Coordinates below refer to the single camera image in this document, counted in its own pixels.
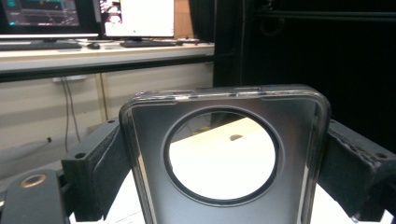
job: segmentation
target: black panel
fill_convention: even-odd
[[[277,0],[274,2],[276,9],[281,10],[394,12],[396,9],[396,2],[391,0]]]
[[[237,0],[217,1],[215,54],[229,54],[227,60],[214,64],[213,86],[240,85],[242,5]]]
[[[189,0],[194,37],[207,42],[215,41],[215,1]]]
[[[264,35],[270,22],[253,24],[243,84],[309,85],[334,119],[396,151],[396,23],[285,20],[278,35]]]

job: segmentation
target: wall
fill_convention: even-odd
[[[211,63],[89,75],[83,80],[69,81],[81,130],[116,117],[123,103],[138,91],[211,85]],[[64,135],[65,130],[66,101],[61,83],[54,83],[51,78],[0,83],[0,151],[47,141],[48,137]],[[75,130],[70,111],[68,130]]]

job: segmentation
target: cable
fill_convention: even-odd
[[[76,114],[75,114],[75,111],[74,111],[74,103],[73,103],[72,92],[70,91],[69,83],[67,82],[67,80],[64,83],[66,84],[66,88],[67,88],[67,91],[68,91],[68,94],[69,94],[69,97],[70,97],[70,109],[71,109],[73,121],[74,121],[74,124],[75,124],[75,130],[76,130],[77,139],[78,139],[78,142],[80,143],[81,139],[79,138],[79,133],[78,133],[78,126],[77,126]]]
[[[104,79],[103,79],[103,74],[99,74],[99,78],[100,78],[100,86],[101,86],[101,90],[102,90],[102,95],[103,95],[103,106],[105,108],[105,119],[108,120],[108,114],[107,114],[107,104],[106,104],[106,95],[105,95],[105,87],[104,87]]]
[[[64,135],[64,148],[66,150],[66,153],[68,153],[69,149],[67,148],[67,133],[69,132],[69,98],[67,97],[67,90],[64,84],[65,80],[65,77],[61,77],[62,86],[64,87],[64,98],[66,100],[66,133]]]

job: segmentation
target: black metal bracket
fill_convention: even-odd
[[[318,183],[359,221],[396,216],[396,155],[332,120]]]
[[[65,180],[76,198],[76,221],[106,218],[125,176],[131,169],[117,119],[102,124],[62,160]]]
[[[69,223],[63,197],[55,171],[24,175],[9,186],[1,223]]]
[[[271,5],[260,8],[256,17],[326,21],[396,21],[395,12],[297,11],[274,9]]]

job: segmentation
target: white desk surface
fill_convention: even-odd
[[[150,62],[214,54],[213,44],[183,44],[176,47],[123,48],[117,42],[102,43],[100,49],[52,49],[0,51],[0,72],[58,66]]]

